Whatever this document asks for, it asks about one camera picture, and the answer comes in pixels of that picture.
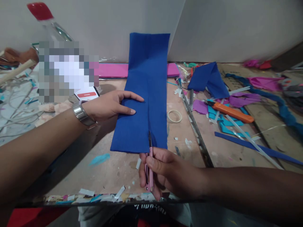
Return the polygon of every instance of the white wall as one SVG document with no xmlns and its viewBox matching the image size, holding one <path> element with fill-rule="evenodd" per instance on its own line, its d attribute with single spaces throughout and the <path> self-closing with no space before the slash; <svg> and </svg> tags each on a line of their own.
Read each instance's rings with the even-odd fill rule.
<svg viewBox="0 0 303 227">
<path fill-rule="evenodd" d="M 31 0 L 0 1 L 0 50 L 25 51 L 30 43 L 45 40 L 42 26 L 26 7 Z M 82 41 L 87 54 L 120 61 L 128 61 L 131 32 L 171 33 L 171 61 L 266 59 L 303 40 L 302 0 L 44 2 L 57 22 Z"/>
<path fill-rule="evenodd" d="M 267 59 L 300 41 L 302 0 L 186 0 L 168 59 Z"/>
<path fill-rule="evenodd" d="M 0 50 L 20 51 L 46 40 L 42 26 L 27 9 L 31 0 L 0 3 Z M 129 34 L 176 31 L 185 0 L 42 0 L 56 21 L 85 52 L 128 61 Z"/>
</svg>

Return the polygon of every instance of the silver watch band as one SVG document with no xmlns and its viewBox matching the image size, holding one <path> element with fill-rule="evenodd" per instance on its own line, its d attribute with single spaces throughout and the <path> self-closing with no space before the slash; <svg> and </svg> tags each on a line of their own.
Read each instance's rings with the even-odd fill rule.
<svg viewBox="0 0 303 227">
<path fill-rule="evenodd" d="M 85 110 L 83 109 L 82 103 L 84 103 L 84 102 L 86 102 L 86 101 L 75 102 L 75 103 L 73 104 L 73 111 L 74 111 L 75 116 L 78 118 L 78 120 L 79 120 L 82 124 L 84 124 L 84 125 L 90 127 L 90 126 L 96 124 L 96 122 L 95 122 L 94 120 L 92 120 L 92 119 L 87 115 L 87 113 L 85 112 Z"/>
</svg>

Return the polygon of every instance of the hand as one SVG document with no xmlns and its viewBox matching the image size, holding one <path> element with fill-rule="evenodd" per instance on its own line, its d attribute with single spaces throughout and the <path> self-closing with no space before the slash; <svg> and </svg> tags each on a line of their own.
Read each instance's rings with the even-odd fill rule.
<svg viewBox="0 0 303 227">
<path fill-rule="evenodd" d="M 153 148 L 155 158 L 140 154 L 140 186 L 145 188 L 145 163 L 154 172 L 152 193 L 157 201 L 162 197 L 159 187 L 165 187 L 179 198 L 198 198 L 204 195 L 207 178 L 202 169 L 191 165 L 179 156 L 162 148 Z"/>
<path fill-rule="evenodd" d="M 115 90 L 83 103 L 82 107 L 94 121 L 104 121 L 117 114 L 135 114 L 135 110 L 120 104 L 124 98 L 132 98 L 139 102 L 144 101 L 141 96 L 131 91 Z"/>
</svg>

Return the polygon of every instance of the pink scissors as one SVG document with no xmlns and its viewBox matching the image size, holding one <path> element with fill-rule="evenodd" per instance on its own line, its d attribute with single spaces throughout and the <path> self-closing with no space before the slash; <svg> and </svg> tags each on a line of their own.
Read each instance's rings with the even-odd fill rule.
<svg viewBox="0 0 303 227">
<path fill-rule="evenodd" d="M 146 157 L 149 155 L 152 157 L 152 136 L 151 132 L 148 132 L 148 140 L 149 140 L 149 154 L 146 153 Z M 152 170 L 145 164 L 145 176 L 146 176 L 146 191 L 152 192 L 154 187 L 154 178 Z"/>
</svg>

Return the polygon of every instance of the red bottle cap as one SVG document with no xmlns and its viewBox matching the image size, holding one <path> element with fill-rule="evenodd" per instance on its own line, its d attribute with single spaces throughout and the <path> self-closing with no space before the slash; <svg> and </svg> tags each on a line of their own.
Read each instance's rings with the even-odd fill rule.
<svg viewBox="0 0 303 227">
<path fill-rule="evenodd" d="M 54 18 L 45 3 L 29 3 L 27 4 L 27 7 L 37 20 L 49 20 Z"/>
</svg>

